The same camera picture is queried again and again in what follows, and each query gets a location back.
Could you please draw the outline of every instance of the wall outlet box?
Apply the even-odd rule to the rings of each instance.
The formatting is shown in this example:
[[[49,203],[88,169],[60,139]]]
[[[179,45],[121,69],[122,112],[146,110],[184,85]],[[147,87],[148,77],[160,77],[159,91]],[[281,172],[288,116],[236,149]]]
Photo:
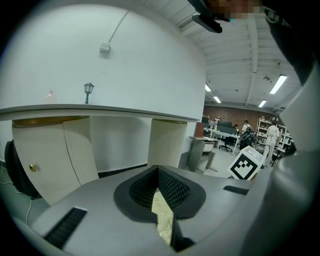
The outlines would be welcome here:
[[[100,52],[104,52],[104,53],[108,53],[111,47],[111,43],[109,42],[102,42],[100,47],[99,47],[99,51]]]

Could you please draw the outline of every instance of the white pants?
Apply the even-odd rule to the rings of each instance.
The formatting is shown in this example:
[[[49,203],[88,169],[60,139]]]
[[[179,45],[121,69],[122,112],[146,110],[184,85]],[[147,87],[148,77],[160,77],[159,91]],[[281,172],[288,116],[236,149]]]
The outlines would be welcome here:
[[[275,144],[265,145],[264,152],[263,152],[263,157],[265,158],[264,166],[266,166],[266,167],[270,166],[270,163],[272,160],[272,155],[274,154],[274,150],[275,150]]]

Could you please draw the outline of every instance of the white shirt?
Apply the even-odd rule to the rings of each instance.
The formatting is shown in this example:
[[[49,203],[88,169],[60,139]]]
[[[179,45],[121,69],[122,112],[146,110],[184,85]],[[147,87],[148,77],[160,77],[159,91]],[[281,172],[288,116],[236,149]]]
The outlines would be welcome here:
[[[277,142],[277,138],[280,137],[280,132],[278,127],[272,125],[268,128],[266,132],[266,145],[275,145]]]
[[[248,127],[251,127],[250,124],[245,123],[242,127],[242,133],[244,133],[248,129]]]

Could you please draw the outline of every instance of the lamp figurine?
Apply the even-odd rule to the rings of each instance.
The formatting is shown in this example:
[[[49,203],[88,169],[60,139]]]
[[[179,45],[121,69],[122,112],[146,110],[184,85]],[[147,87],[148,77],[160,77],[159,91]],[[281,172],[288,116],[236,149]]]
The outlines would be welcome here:
[[[89,94],[92,93],[92,90],[94,89],[94,87],[95,86],[91,82],[87,82],[84,85],[84,93],[86,94],[84,104],[89,104]]]

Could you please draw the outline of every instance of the door knob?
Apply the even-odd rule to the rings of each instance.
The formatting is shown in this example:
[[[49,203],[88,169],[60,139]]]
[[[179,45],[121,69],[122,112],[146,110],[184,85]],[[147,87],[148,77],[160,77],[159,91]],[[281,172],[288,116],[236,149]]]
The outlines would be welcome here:
[[[32,172],[37,171],[37,165],[35,163],[29,164],[29,168]]]

